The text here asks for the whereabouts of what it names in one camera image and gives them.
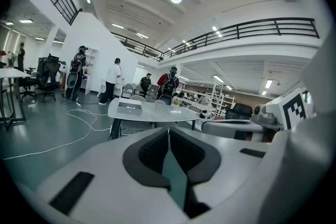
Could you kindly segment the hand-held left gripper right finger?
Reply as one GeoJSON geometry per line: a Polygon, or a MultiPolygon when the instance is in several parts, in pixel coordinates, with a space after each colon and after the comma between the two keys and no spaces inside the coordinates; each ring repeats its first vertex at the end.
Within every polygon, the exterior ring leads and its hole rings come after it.
{"type": "Polygon", "coordinates": [[[170,128],[169,136],[171,152],[186,175],[183,210],[190,218],[206,213],[236,191],[270,147],[176,127],[170,128]]]}

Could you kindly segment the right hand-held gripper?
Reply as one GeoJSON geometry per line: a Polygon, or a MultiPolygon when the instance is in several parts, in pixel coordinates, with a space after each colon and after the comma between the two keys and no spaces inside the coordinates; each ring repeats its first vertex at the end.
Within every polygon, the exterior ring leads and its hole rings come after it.
{"type": "Polygon", "coordinates": [[[262,140],[264,128],[290,130],[300,121],[312,117],[313,106],[297,88],[264,105],[255,107],[251,120],[207,120],[203,133],[236,140],[262,140]]]}

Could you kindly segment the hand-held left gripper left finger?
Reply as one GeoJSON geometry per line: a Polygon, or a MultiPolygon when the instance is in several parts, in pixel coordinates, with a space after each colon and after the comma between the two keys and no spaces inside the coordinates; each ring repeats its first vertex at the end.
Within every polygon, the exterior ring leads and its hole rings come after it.
{"type": "Polygon", "coordinates": [[[122,164],[122,155],[131,144],[157,131],[93,146],[47,177],[37,195],[50,202],[78,172],[89,172],[94,178],[71,211],[72,219],[83,223],[185,223],[188,216],[166,189],[141,185],[122,164]]]}

